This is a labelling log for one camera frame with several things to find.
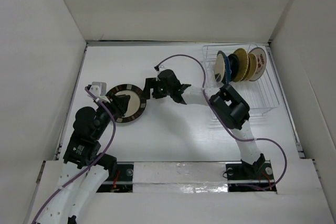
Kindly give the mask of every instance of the plate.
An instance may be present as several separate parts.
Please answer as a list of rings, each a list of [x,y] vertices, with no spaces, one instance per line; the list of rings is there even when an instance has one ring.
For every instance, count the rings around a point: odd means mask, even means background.
[[[253,48],[250,52],[257,57],[257,70],[253,77],[250,79],[250,81],[256,81],[265,72],[267,56],[266,52],[261,47]]]
[[[121,95],[126,94],[130,95],[130,101],[128,103],[128,108],[125,113],[125,116],[117,118],[117,123],[128,123],[137,119],[142,115],[146,108],[147,100],[141,97],[142,89],[132,84],[121,84],[115,86],[107,92],[106,96],[109,97],[111,94]]]

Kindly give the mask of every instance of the white table surface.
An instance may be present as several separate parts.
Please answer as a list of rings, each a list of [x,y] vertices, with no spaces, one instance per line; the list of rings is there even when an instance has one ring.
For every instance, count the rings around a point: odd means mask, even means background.
[[[161,59],[172,54],[189,54],[202,59],[202,46],[203,44],[172,44],[89,47],[70,110],[63,145],[66,146],[70,139],[76,111],[83,106],[95,106],[84,91],[87,84],[104,81],[108,84],[108,89],[123,83],[143,88],[144,79],[155,76],[153,66]],[[164,65],[172,68],[182,83],[201,85],[202,72],[193,61],[175,58]],[[270,64],[267,70],[275,84]],[[240,160],[235,141],[220,127],[213,127],[211,120],[210,109],[205,106],[175,104],[170,98],[149,100],[145,113],[138,120],[128,125],[118,124],[108,153],[116,156],[120,162]],[[150,186],[148,190],[142,189],[138,193],[99,193],[95,194],[89,204],[81,224],[334,223],[312,161],[299,159],[283,100],[280,99],[279,107],[265,116],[251,118],[251,126],[256,137],[273,138],[287,154],[288,170],[277,185],[276,194],[169,193],[174,190],[151,190]],[[109,126],[100,140],[102,147],[106,145],[111,133],[112,126]],[[280,151],[270,143],[259,142],[258,145],[266,158],[271,159],[277,179],[284,166]],[[62,161],[47,162],[31,220],[55,190],[61,166]],[[153,169],[160,169],[160,166],[162,163],[158,163]],[[146,180],[137,174],[137,180],[142,179]],[[166,183],[166,179],[163,177],[159,182]]]
[[[88,47],[70,110],[63,146],[67,146],[73,132],[76,112],[83,106],[96,105],[87,97],[84,87],[93,81],[106,82],[112,87],[130,83],[144,87],[145,78],[155,77],[153,69],[162,59],[173,54],[187,54],[202,60],[205,44],[164,44],[166,46]],[[199,65],[188,58],[173,58],[164,63],[182,83],[201,86],[203,74]],[[299,159],[292,127],[274,71],[268,61],[267,70],[275,85],[280,105],[264,116],[251,118],[255,137],[269,137],[285,150],[289,161]],[[105,130],[102,148],[112,134]],[[260,149],[272,162],[283,162],[280,151],[270,143],[259,142]],[[61,157],[66,148],[62,148]],[[235,141],[221,127],[213,127],[210,108],[201,105],[176,104],[171,98],[147,101],[143,115],[136,121],[118,124],[115,139],[108,154],[120,162],[139,161],[235,161],[240,153]]]

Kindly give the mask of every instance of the white cardboard wall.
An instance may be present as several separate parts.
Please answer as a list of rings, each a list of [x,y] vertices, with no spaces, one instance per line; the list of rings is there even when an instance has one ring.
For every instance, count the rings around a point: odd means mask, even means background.
[[[336,216],[335,0],[294,0],[271,49],[303,149]]]
[[[87,40],[267,42],[288,0],[65,0]]]
[[[23,223],[51,159],[85,41],[63,0],[0,0],[0,222]]]

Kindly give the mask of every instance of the wire dish rack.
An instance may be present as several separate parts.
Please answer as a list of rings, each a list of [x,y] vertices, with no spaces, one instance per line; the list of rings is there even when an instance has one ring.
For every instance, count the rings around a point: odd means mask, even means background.
[[[209,45],[202,48],[203,65],[206,69],[207,88],[220,88],[223,84],[217,83],[214,75],[215,61],[219,50],[227,56],[237,48],[244,48],[250,52],[257,44],[230,44],[230,45]],[[257,81],[242,81],[230,83],[237,92],[245,99],[250,106],[251,116],[261,116],[266,112],[279,106],[279,99],[275,93],[267,69]]]

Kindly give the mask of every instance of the purple cable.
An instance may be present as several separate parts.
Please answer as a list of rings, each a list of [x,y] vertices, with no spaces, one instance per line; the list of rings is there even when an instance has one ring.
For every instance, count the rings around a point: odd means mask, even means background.
[[[194,61],[196,61],[199,66],[201,67],[202,71],[203,71],[203,83],[202,83],[202,88],[203,88],[203,96],[205,98],[205,101],[206,103],[209,105],[210,109],[212,110],[212,112],[215,114],[215,116],[217,117],[217,119],[219,120],[220,124],[224,127],[224,129],[227,131],[227,133],[233,137],[233,139],[237,140],[237,141],[240,141],[240,142],[251,142],[251,141],[261,141],[261,140],[264,140],[264,141],[268,141],[268,142],[271,142],[271,143],[274,143],[277,147],[279,147],[279,149],[281,150],[282,154],[283,154],[283,158],[285,160],[285,165],[284,165],[284,168],[283,168],[283,172],[282,174],[280,175],[279,179],[277,181],[275,181],[272,185],[270,186],[267,186],[267,187],[259,187],[259,186],[254,186],[254,185],[249,185],[249,184],[238,184],[240,186],[248,186],[248,187],[251,187],[253,189],[256,189],[256,190],[267,190],[269,188],[272,188],[274,187],[276,184],[278,184],[282,178],[284,177],[285,173],[286,173],[286,170],[287,170],[287,156],[286,156],[286,153],[284,151],[284,149],[274,140],[272,139],[269,139],[269,138],[264,138],[264,137],[259,137],[259,138],[251,138],[251,139],[240,139],[238,137],[236,137],[234,134],[232,134],[232,132],[226,127],[226,125],[224,124],[224,122],[220,119],[220,117],[218,116],[217,112],[215,111],[215,109],[211,106],[210,102],[209,102],[209,99],[208,99],[208,96],[207,94],[205,93],[205,79],[206,79],[206,74],[205,74],[205,69],[203,67],[203,65],[200,63],[199,60],[197,60],[196,58],[192,57],[192,56],[189,56],[189,55],[171,55],[167,58],[165,58],[164,60],[162,60],[159,64],[157,64],[157,67],[159,65],[161,65],[162,63],[164,63],[165,61],[171,59],[171,58],[174,58],[174,57],[187,57],[187,58],[190,58],[190,59],[193,59]]]
[[[96,100],[97,97],[92,94],[87,88],[85,88],[85,91],[92,97],[92,99]],[[114,120],[114,117],[112,115],[112,113],[109,111],[109,109],[103,104],[103,102],[101,102],[100,100],[98,100],[98,103],[100,106],[103,107],[103,109],[108,113],[108,115],[111,117],[111,121],[113,123],[113,132],[112,132],[112,136],[111,139],[109,141],[109,143],[107,144],[107,146],[105,147],[105,149],[102,151],[102,153],[99,154],[99,156],[88,166],[86,167],[84,170],[82,170],[81,172],[79,172],[76,176],[74,176],[73,178],[71,178],[69,181],[67,181],[66,183],[64,183],[61,187],[67,187],[69,184],[71,184],[72,182],[74,182],[77,178],[79,178],[81,175],[83,175],[84,173],[86,173],[92,166],[94,166],[102,157],[103,155],[106,153],[106,151],[108,150],[108,148],[110,147],[110,145],[112,144],[112,141],[114,139],[114,135],[116,134],[116,121]],[[36,224],[37,218],[40,216],[40,214],[42,213],[43,209],[49,204],[49,202],[61,191],[61,189],[57,189],[52,195],[50,195],[50,197],[46,200],[46,202],[41,206],[41,208],[39,209],[39,211],[37,212],[36,216],[34,217],[33,221],[31,224]]]

